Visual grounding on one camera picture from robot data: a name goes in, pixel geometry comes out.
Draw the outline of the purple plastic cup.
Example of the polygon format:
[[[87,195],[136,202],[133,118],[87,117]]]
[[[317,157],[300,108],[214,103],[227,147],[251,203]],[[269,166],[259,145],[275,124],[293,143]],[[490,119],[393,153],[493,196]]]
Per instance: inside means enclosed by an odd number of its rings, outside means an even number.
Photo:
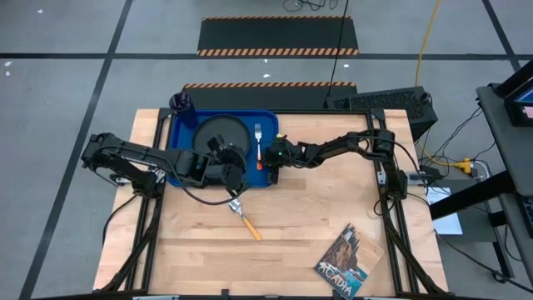
[[[192,97],[187,92],[172,95],[169,107],[185,127],[194,129],[198,125],[197,112]]]

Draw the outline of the black side table stand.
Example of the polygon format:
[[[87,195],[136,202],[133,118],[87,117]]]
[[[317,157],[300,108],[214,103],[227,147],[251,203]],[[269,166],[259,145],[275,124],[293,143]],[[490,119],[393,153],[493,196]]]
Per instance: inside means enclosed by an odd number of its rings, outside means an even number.
[[[442,180],[435,181],[434,188],[443,192],[446,184],[451,185],[451,195],[430,205],[431,218],[442,221],[456,214],[462,233],[446,233],[447,242],[459,244],[490,243],[496,253],[500,273],[496,280],[503,282],[505,278],[513,278],[510,256],[506,252],[505,240],[499,228],[508,221],[504,211],[492,211],[489,200],[503,193],[515,191],[514,183],[507,171],[488,177],[482,182],[474,180]]]

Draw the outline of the white paper sheet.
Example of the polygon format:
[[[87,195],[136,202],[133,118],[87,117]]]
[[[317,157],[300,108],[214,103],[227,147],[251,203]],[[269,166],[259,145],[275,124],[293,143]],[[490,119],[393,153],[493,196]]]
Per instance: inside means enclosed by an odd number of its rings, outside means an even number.
[[[429,204],[435,204],[449,197],[451,190],[448,187],[428,187],[426,199]],[[460,220],[456,213],[434,220],[433,227],[440,235],[462,235]]]

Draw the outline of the large black hazard-striped floor mat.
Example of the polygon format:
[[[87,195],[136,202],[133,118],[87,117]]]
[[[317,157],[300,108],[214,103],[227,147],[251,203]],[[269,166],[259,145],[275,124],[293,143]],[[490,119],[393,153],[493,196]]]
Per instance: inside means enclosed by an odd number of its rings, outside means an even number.
[[[351,17],[236,16],[202,19],[199,57],[346,57],[359,53]]]

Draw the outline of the spoon with yellow-orange handle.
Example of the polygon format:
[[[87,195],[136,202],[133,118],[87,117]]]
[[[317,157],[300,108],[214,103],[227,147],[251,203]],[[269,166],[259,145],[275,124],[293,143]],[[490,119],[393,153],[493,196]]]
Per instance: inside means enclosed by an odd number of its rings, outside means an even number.
[[[255,238],[256,241],[261,241],[262,236],[260,233],[255,229],[255,227],[252,225],[252,223],[247,219],[246,215],[242,211],[242,203],[239,199],[234,199],[231,202],[228,203],[229,208],[234,212],[237,213],[244,224],[246,225],[249,232],[252,234],[252,236]]]

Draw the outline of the black round plate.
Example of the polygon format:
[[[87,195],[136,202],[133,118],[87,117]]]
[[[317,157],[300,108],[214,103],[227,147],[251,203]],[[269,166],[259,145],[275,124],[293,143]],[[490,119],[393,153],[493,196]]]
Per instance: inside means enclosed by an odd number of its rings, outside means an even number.
[[[217,114],[201,121],[192,136],[192,149],[209,155],[207,142],[216,135],[222,135],[226,143],[241,147],[247,157],[251,147],[250,130],[240,118],[229,114]]]

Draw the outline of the blue plastic tray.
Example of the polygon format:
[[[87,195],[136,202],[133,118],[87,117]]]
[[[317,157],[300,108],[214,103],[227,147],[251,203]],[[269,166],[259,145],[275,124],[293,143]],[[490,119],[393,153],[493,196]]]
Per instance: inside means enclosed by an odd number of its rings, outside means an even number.
[[[198,125],[201,121],[217,114],[229,114],[238,117],[250,130],[251,147],[246,157],[248,166],[247,186],[250,188],[266,188],[270,186],[271,184],[268,180],[269,168],[263,167],[262,170],[257,170],[257,140],[254,135],[254,125],[260,123],[262,126],[261,151],[263,151],[271,145],[272,140],[279,133],[277,116],[268,110],[198,110]],[[192,149],[192,136],[197,127],[194,129],[187,128],[179,119],[176,119],[172,125],[170,147]]]

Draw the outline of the black perforated computer case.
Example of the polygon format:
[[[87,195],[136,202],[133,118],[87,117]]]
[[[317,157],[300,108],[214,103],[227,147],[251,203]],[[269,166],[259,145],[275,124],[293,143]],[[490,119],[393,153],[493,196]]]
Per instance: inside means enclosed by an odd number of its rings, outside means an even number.
[[[423,87],[406,87],[378,92],[333,96],[326,99],[330,109],[355,112],[371,109],[404,110],[414,141],[437,121],[431,95]]]

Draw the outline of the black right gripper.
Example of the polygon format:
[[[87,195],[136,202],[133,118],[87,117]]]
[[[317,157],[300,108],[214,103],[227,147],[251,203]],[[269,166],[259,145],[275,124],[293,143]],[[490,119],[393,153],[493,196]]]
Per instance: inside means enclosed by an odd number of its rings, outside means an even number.
[[[262,160],[264,167],[269,167],[268,180],[270,184],[277,184],[279,169],[283,167],[294,167],[296,164],[295,146],[286,137],[275,137],[271,145],[264,149],[263,156],[268,157]]]

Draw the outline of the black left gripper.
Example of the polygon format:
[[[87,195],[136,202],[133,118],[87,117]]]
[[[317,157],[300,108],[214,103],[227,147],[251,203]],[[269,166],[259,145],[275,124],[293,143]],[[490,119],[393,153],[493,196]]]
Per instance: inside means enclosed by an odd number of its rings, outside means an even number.
[[[207,146],[211,158],[209,180],[228,191],[242,192],[247,185],[247,160],[243,149],[225,142],[222,135],[210,138]]]

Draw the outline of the fork with orange handle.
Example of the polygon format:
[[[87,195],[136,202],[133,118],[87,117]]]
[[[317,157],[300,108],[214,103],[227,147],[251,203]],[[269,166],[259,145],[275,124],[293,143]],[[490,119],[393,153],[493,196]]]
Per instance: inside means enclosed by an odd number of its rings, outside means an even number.
[[[261,153],[261,141],[262,141],[262,126],[260,123],[254,125],[254,135],[257,140],[257,170],[262,170],[262,153]]]

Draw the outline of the Acadia picture book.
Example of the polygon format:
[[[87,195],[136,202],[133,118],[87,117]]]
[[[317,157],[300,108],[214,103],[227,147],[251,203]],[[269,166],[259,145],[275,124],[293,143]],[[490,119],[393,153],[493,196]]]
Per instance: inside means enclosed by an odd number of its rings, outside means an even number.
[[[385,251],[349,223],[314,270],[345,300],[353,300]]]

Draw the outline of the black monitor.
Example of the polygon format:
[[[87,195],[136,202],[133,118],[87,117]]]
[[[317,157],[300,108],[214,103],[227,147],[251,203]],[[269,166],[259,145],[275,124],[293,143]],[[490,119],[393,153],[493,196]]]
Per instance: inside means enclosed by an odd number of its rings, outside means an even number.
[[[495,94],[515,127],[533,128],[533,60],[499,85]]]

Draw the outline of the narrow black hazard-striped floor mat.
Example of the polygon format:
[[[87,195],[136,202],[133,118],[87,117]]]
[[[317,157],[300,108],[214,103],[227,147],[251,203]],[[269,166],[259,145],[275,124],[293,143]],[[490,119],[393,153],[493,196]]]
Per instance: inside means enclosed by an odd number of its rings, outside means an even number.
[[[328,97],[356,92],[354,82],[188,83],[183,91],[199,109],[322,109]]]

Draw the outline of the grey side table top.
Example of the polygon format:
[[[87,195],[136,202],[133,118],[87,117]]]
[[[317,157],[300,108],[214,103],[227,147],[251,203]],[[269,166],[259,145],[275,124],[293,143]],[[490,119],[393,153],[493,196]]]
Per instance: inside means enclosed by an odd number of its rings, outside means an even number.
[[[492,87],[478,87],[476,93],[516,191],[533,197],[533,127],[514,127]]]

